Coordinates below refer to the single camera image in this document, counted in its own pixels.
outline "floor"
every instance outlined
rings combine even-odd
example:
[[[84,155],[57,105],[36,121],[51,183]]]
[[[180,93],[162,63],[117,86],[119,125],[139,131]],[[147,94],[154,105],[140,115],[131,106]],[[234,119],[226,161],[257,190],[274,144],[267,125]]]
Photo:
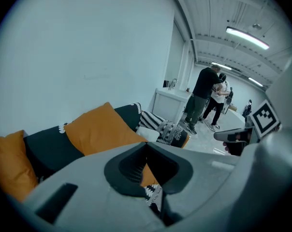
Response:
[[[185,149],[198,151],[198,152],[204,152],[204,153],[229,155],[229,153],[224,150],[224,146],[222,145],[222,142],[214,139],[214,136],[213,136],[214,132],[211,131],[205,123],[201,123],[200,121],[198,121],[198,123],[195,125],[195,130],[197,134],[196,135],[191,134],[187,130],[187,125],[184,124],[186,115],[187,114],[184,114],[179,122],[179,125],[182,128],[184,128],[190,136],[190,139],[187,142]],[[215,115],[215,111],[211,111],[210,114],[208,115],[207,120],[209,120],[210,123],[212,122],[214,115]],[[217,122],[219,125],[224,120],[224,116],[225,114],[220,115]]]

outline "gray pants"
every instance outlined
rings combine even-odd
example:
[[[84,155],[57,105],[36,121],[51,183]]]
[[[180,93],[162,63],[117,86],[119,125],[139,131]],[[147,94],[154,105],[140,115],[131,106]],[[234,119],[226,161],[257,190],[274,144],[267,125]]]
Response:
[[[188,101],[190,102],[190,104],[188,104],[188,113],[187,113],[186,120],[190,121],[189,123],[190,127],[194,128],[195,124],[198,122],[200,115],[203,112],[206,99],[203,99],[195,95],[193,99],[190,99],[190,100]]]

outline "ceiling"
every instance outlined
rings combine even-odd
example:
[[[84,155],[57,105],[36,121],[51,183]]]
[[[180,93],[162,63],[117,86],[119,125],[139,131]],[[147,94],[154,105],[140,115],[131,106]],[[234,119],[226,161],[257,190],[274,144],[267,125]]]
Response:
[[[187,19],[197,64],[212,61],[232,67],[243,79],[251,77],[266,89],[283,72],[292,56],[292,30],[273,0],[178,0]],[[261,29],[252,25],[257,23]],[[258,46],[226,33],[245,31],[266,42]]]

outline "ceiling light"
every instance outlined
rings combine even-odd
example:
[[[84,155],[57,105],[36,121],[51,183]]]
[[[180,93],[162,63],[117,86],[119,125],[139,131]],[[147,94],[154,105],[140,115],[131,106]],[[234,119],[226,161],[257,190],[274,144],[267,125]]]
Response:
[[[244,40],[250,41],[251,43],[254,43],[255,45],[263,48],[264,50],[270,48],[270,46],[268,44],[264,43],[263,41],[259,40],[256,37],[253,37],[250,34],[247,34],[245,32],[240,31],[240,30],[237,30],[237,29],[234,29],[234,28],[231,28],[231,27],[227,27],[226,32],[229,33],[229,34],[238,36],[238,37],[240,37],[240,38],[242,38]]]
[[[251,77],[248,78],[250,81],[254,82],[255,84],[259,85],[260,87],[263,87],[261,83],[258,83],[256,80],[252,79]]]
[[[217,66],[219,66],[219,67],[221,67],[221,68],[224,68],[224,69],[227,69],[227,70],[232,70],[232,68],[230,68],[230,67],[227,67],[227,66],[224,66],[224,65],[222,65],[222,64],[217,64],[217,63],[215,63],[215,62],[212,62],[212,65],[217,65]]]

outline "faucet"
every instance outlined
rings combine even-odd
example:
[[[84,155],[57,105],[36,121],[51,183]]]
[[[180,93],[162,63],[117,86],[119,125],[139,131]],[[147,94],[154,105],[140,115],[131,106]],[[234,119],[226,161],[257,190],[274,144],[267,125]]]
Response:
[[[169,85],[169,90],[173,89],[173,88],[174,88],[174,85],[175,85],[176,83],[178,83],[178,80],[177,80],[176,78],[174,78],[174,79],[172,80],[171,84]]]

